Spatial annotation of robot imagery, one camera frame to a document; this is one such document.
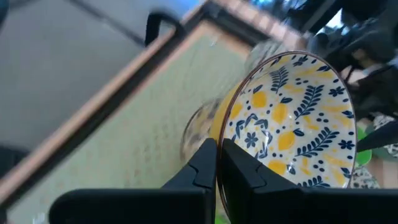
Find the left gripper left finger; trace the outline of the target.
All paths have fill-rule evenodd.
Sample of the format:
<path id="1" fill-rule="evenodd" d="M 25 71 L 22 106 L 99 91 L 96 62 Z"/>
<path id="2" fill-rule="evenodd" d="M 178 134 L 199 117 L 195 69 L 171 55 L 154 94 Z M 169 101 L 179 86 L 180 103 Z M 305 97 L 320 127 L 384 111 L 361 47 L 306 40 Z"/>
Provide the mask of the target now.
<path id="1" fill-rule="evenodd" d="M 57 198 L 50 224 L 214 224 L 216 141 L 206 139 L 158 189 L 77 189 Z"/>

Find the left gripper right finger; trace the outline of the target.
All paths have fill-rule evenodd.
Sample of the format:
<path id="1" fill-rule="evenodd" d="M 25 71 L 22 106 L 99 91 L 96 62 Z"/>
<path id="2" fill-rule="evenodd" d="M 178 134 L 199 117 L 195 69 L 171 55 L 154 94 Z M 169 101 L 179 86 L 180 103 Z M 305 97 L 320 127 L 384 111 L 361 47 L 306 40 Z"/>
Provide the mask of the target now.
<path id="1" fill-rule="evenodd" d="M 225 139 L 221 196 L 231 224 L 398 224 L 397 189 L 301 187 Z"/>

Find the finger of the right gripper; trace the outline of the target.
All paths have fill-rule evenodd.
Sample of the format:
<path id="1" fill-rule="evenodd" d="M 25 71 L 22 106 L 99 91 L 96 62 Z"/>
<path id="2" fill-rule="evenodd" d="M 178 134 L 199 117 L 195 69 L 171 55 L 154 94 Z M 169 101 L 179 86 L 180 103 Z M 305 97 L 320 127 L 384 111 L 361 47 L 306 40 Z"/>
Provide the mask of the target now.
<path id="1" fill-rule="evenodd" d="M 398 121 L 391 121 L 357 142 L 357 151 L 398 143 Z"/>

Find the teal floral ceramic bowl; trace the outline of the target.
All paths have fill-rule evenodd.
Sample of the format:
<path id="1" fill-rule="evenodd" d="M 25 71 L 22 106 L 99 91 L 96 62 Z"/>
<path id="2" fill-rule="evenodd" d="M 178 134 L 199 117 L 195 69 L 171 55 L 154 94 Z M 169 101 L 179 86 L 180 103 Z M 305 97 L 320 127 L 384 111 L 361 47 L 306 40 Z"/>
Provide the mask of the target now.
<path id="1" fill-rule="evenodd" d="M 380 189 L 376 178 L 365 166 L 358 166 L 354 169 L 349 183 L 352 189 Z"/>
<path id="2" fill-rule="evenodd" d="M 378 115 L 373 121 L 374 130 L 378 130 L 379 128 L 394 120 L 395 119 L 390 116 Z M 398 142 L 395 144 L 390 144 L 373 149 L 373 154 L 383 160 L 398 162 Z"/>

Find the green plastic bowl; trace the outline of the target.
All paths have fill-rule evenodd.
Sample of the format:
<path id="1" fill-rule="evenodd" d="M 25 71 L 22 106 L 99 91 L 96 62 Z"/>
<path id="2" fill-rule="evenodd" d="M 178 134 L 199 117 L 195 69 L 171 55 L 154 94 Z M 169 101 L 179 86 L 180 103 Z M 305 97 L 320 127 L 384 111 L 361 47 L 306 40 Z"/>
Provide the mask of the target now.
<path id="1" fill-rule="evenodd" d="M 225 212 L 216 212 L 215 224 L 231 224 L 231 222 Z"/>
<path id="2" fill-rule="evenodd" d="M 367 136 L 367 134 L 365 133 L 365 131 L 362 128 L 358 127 L 357 131 L 358 131 L 358 133 L 357 133 L 358 141 L 364 139 Z M 366 165 L 371 160 L 372 154 L 373 153 L 372 153 L 371 149 L 368 149 L 366 151 L 358 152 L 356 154 L 356 163 L 357 163 L 357 165 L 358 166 Z"/>

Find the yellow floral ceramic bowl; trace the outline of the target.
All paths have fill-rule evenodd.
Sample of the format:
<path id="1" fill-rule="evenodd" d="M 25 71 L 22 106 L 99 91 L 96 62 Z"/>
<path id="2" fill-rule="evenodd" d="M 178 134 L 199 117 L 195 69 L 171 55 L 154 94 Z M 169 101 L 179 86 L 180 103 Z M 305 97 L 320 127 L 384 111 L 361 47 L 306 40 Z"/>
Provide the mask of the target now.
<path id="1" fill-rule="evenodd" d="M 350 96 L 338 72 L 306 52 L 259 62 L 225 96 L 199 107 L 183 132 L 183 160 L 207 138 L 232 140 L 301 187 L 351 181 L 357 133 Z"/>

